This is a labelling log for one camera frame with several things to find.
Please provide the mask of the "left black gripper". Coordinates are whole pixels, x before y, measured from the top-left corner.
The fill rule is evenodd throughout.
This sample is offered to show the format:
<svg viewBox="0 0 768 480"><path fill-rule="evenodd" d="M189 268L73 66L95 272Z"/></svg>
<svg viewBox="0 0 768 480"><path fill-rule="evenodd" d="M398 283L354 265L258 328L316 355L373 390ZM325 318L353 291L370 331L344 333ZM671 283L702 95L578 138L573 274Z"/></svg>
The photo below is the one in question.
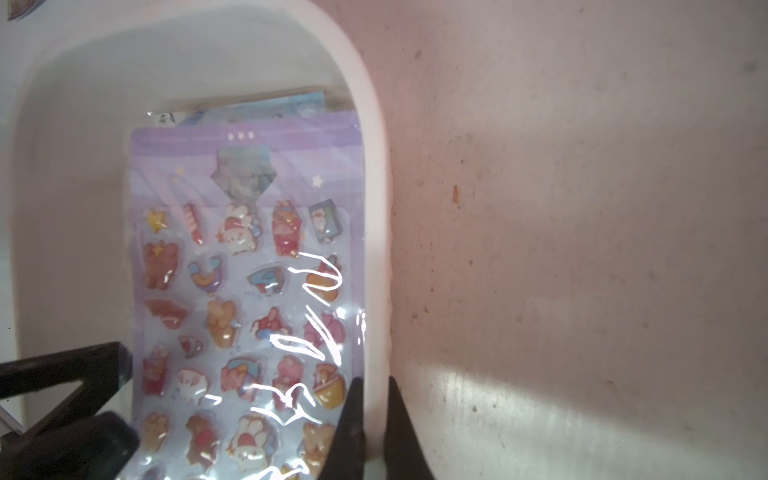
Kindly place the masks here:
<svg viewBox="0 0 768 480"><path fill-rule="evenodd" d="M1 453L1 477L117 478L138 450L139 435L113 412L95 415L132 376L133 356L120 342L3 363L3 399L80 386Z"/></svg>

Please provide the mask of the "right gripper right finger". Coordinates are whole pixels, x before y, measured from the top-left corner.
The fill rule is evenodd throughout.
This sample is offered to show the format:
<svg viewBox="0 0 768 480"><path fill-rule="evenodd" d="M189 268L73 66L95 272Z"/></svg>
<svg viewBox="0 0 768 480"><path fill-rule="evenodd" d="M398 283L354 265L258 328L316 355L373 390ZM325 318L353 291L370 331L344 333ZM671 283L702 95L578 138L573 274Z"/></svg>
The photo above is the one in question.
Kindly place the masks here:
<svg viewBox="0 0 768 480"><path fill-rule="evenodd" d="M434 480L400 388L389 377L388 414L384 437L387 480Z"/></svg>

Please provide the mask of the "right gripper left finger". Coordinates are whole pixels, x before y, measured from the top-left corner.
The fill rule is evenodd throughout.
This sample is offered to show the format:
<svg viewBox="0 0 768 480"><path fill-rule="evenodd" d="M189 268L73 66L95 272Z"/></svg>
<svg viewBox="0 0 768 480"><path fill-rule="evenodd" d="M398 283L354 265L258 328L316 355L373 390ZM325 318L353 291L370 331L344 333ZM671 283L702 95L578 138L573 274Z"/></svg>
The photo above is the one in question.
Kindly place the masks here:
<svg viewBox="0 0 768 480"><path fill-rule="evenodd" d="M364 381L354 378L319 480L361 480L364 476L366 440Z"/></svg>

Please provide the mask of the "lilac puffy sticker sheet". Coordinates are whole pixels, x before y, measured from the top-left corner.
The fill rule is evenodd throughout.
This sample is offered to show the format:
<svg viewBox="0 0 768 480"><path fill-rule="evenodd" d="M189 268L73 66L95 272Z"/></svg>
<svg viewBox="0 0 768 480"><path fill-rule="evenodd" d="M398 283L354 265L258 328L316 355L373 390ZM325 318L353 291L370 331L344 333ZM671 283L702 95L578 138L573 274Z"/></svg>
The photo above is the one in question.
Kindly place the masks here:
<svg viewBox="0 0 768 480"><path fill-rule="evenodd" d="M352 111L130 140L126 479L316 479L363 370L365 161Z"/></svg>

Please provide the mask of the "white plastic storage tray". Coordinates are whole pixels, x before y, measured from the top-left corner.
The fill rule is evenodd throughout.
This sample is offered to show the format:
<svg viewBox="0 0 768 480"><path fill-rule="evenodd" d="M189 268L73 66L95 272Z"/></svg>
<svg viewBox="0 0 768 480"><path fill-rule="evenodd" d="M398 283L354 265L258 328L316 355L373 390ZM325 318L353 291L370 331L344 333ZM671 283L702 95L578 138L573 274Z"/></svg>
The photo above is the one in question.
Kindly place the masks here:
<svg viewBox="0 0 768 480"><path fill-rule="evenodd" d="M361 54L310 1L164 1L98 19L49 44L29 68L2 160L17 360L120 342L133 376L99 412L129 426L134 352L128 187L134 131L175 112L322 91L324 113L356 113L365 161L364 476L386 429L390 319L386 128ZM24 429L78 382L23 394Z"/></svg>

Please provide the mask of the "blue penguin sticker sheet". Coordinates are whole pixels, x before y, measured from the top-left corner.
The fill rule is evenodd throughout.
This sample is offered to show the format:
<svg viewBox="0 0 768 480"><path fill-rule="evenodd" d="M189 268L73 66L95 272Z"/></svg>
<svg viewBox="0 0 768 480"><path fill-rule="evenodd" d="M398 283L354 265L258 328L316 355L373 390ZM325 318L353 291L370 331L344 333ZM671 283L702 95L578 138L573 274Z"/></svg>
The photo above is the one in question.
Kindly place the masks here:
<svg viewBox="0 0 768 480"><path fill-rule="evenodd" d="M325 95L315 91L192 110L149 112L148 116L157 127L188 127L310 117L325 111Z"/></svg>

